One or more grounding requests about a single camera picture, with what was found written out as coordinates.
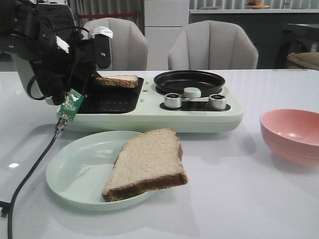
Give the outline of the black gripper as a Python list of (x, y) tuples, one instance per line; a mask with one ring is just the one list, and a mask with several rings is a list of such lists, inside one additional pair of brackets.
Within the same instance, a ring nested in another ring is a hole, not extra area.
[(111, 65), (112, 30), (97, 25), (91, 40), (83, 39), (81, 31), (65, 4), (0, 2), (0, 50), (31, 63), (43, 95), (54, 105), (62, 104), (71, 88), (84, 92), (97, 65)]

